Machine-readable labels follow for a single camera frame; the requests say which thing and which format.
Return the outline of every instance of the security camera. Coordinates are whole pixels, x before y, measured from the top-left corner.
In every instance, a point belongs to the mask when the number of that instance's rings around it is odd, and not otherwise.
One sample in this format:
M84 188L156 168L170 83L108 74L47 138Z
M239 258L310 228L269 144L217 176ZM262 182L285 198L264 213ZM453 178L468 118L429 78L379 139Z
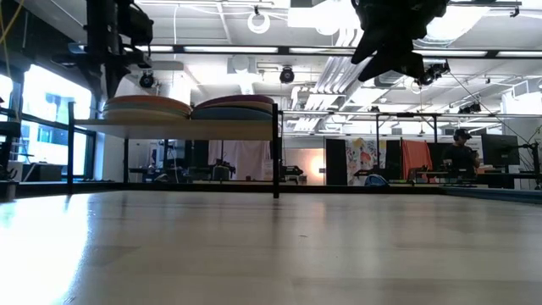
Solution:
M291 67L286 66L282 68L282 72L280 73L280 82L283 84L290 84L294 79L296 78L296 75L294 75L294 71L291 69Z
M154 76L152 71L145 71L143 72L143 76L139 80L139 84L143 88L152 88L152 85L154 85Z

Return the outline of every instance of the floor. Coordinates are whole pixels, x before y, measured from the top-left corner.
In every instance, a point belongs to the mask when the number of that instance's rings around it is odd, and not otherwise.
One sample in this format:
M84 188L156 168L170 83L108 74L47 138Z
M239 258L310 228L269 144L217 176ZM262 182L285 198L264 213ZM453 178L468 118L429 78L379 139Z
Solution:
M0 304L541 304L542 208L109 192L0 204Z

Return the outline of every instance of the ceiling light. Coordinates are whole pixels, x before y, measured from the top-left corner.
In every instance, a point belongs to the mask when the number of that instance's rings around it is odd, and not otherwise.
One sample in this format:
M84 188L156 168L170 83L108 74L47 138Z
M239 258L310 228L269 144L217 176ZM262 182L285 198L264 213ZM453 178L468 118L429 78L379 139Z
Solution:
M497 54L497 57L542 58L542 51L501 51Z
M414 50L415 53L428 57L484 57L487 51L462 51L462 50Z
M330 114L329 111L283 111L283 114L317 114L317 115L327 115Z
M278 53L278 47L184 47L185 53Z
M358 113L358 112L338 112L338 115L354 115L354 116L373 116L375 113Z
M269 18L269 15L265 13L258 13L258 15L263 17L263 22L260 25L254 24L254 18L256 18L257 16L254 12L252 12L252 14L248 16L246 25L248 26L248 29L253 33L263 34L271 27L271 19Z
M136 49L139 49L143 52L147 52L149 48L147 46L138 46L135 47ZM170 53L173 52L172 46L151 46L151 52L155 53Z
M220 3L224 6L252 6L272 8L273 2L266 1L205 1L205 0L135 0L135 3L141 5L216 5Z
M291 47L290 53L303 55L343 55L351 56L356 51L353 47Z

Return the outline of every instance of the fluorescent light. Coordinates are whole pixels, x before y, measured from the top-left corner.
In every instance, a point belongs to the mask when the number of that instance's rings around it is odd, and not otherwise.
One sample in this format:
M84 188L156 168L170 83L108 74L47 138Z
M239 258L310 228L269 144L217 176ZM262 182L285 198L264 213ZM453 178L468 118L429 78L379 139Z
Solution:
M335 114L337 114L337 115L355 115L355 116L373 116L373 115L376 115L378 113L337 112Z
M149 50L149 48L146 46L138 46L135 48L143 52L147 52ZM151 46L151 52L173 52L173 47L172 46Z
M283 111L283 114L317 114L317 115L327 115L329 111Z
M278 53L278 47L212 47L189 46L186 53Z
M501 51L497 57L542 58L542 51Z
M433 57L484 57L488 54L487 51L463 51L463 50L414 50L415 53L423 56Z
M292 54L325 54L325 55L353 55L355 48L351 47L291 47Z
M283 136L313 136L314 134L306 133L306 132L285 132Z
M216 5L221 3L224 6L253 6L273 7L273 2L259 1L205 1L205 0L135 0L141 5Z

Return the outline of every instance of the person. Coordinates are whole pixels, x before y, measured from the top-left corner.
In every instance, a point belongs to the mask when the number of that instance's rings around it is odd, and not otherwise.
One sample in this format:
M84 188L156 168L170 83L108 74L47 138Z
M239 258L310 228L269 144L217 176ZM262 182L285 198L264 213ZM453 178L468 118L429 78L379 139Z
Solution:
M442 161L454 170L465 169L466 175L476 175L476 169L480 167L478 152L466 146L467 141L473 137L465 129L458 129L454 133L454 143L448 146L443 153Z

